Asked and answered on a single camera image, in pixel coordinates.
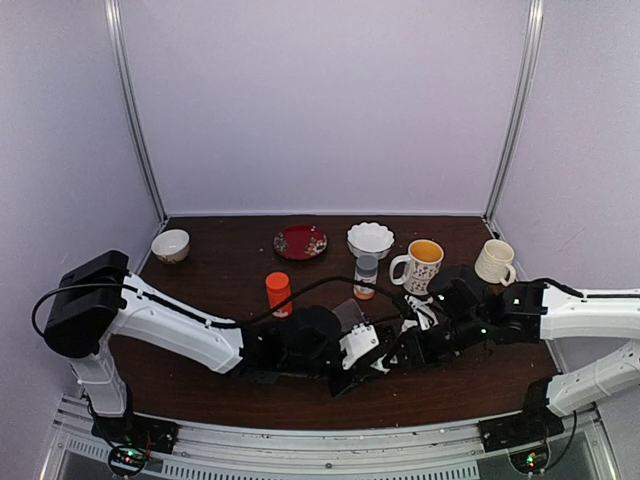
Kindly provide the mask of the clear plastic pill organizer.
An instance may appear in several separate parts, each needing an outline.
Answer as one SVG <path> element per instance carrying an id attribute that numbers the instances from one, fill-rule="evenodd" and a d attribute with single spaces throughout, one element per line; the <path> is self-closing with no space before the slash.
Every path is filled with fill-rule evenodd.
<path id="1" fill-rule="evenodd" d="M 363 312 L 353 298 L 342 302 L 332 310 L 332 313 L 338 318 L 343 333 L 349 332 L 354 326 L 365 321 Z"/>

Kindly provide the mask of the orange pill bottle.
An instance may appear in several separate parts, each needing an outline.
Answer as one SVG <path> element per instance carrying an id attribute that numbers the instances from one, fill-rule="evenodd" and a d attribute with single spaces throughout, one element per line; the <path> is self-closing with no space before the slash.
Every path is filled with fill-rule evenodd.
<path id="1" fill-rule="evenodd" d="M 273 272 L 265 279 L 267 298 L 269 306 L 274 309 L 291 295 L 291 285 L 289 276 L 284 272 Z M 273 312 L 276 318 L 286 318 L 293 313 L 293 304 L 291 302 L 279 307 Z"/>

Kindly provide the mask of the grey cap pill bottle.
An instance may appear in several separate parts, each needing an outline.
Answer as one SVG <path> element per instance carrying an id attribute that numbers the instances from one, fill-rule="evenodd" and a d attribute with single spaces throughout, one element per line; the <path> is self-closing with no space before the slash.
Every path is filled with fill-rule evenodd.
<path id="1" fill-rule="evenodd" d="M 356 284 L 353 292 L 359 300 L 369 300 L 375 295 L 375 290 L 370 285 L 377 282 L 378 260 L 371 255 L 362 255 L 357 258 L 354 271 Z"/>

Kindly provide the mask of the small white dropper bottle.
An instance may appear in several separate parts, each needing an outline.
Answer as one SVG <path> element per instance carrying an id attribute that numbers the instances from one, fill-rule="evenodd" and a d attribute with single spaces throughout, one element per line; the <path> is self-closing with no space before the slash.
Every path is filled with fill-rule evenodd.
<path id="1" fill-rule="evenodd" d="M 387 368 L 387 367 L 385 367 L 385 366 L 382 364 L 382 361 L 381 361 L 381 360 L 378 360 L 378 361 L 376 361 L 376 362 L 372 363 L 372 364 L 370 365 L 370 367 L 371 367 L 372 369 L 374 369 L 374 370 L 378 371 L 378 372 L 381 372 L 381 373 L 382 373 L 382 374 L 384 374 L 384 375 L 386 375 L 387 373 L 389 373 L 389 372 L 390 372 L 390 369 L 389 369 L 389 368 Z"/>

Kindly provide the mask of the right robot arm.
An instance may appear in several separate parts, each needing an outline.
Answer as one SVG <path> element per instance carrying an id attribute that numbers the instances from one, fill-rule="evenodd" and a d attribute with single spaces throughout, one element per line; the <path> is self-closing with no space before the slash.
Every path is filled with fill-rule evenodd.
<path id="1" fill-rule="evenodd" d="M 513 419 L 519 440 L 535 440 L 583 406 L 639 383 L 639 291 L 576 289 L 551 278 L 516 281 L 501 291 L 468 266 L 438 273 L 422 294 L 396 301 L 404 331 L 390 355 L 417 369 L 472 346 L 608 342 L 578 368 L 530 384 Z"/>

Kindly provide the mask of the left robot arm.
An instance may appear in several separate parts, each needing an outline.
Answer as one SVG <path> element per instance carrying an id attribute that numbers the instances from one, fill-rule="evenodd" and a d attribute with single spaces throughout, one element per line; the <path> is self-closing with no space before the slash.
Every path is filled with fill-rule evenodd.
<path id="1" fill-rule="evenodd" d="M 330 310 L 312 306 L 283 320 L 238 322 L 207 314 L 152 288 L 128 269 L 128 257 L 108 251 L 69 271 L 40 334 L 67 358 L 93 411 L 123 444 L 137 442 L 144 424 L 132 410 L 109 341 L 135 338 L 191 359 L 209 370 L 258 384 L 282 376 L 325 380 L 332 396 L 388 372 L 392 344 L 361 322 L 345 331 Z"/>

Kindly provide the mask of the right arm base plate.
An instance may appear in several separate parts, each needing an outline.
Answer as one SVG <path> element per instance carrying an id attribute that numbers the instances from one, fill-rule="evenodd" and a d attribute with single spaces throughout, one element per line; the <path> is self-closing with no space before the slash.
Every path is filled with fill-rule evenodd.
<path id="1" fill-rule="evenodd" d="M 480 421 L 478 427 L 485 452 L 542 442 L 565 430 L 563 420 L 547 409 Z"/>

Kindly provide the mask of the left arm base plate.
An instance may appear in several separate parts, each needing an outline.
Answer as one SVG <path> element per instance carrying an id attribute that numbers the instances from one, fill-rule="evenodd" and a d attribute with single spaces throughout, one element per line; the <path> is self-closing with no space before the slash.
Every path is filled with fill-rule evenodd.
<path id="1" fill-rule="evenodd" d="M 152 453 L 173 453 L 179 430 L 175 422 L 131 412 L 124 417 L 103 417 L 91 406 L 88 407 L 88 412 L 93 421 L 92 435 L 103 439 L 110 446 L 126 445 Z"/>

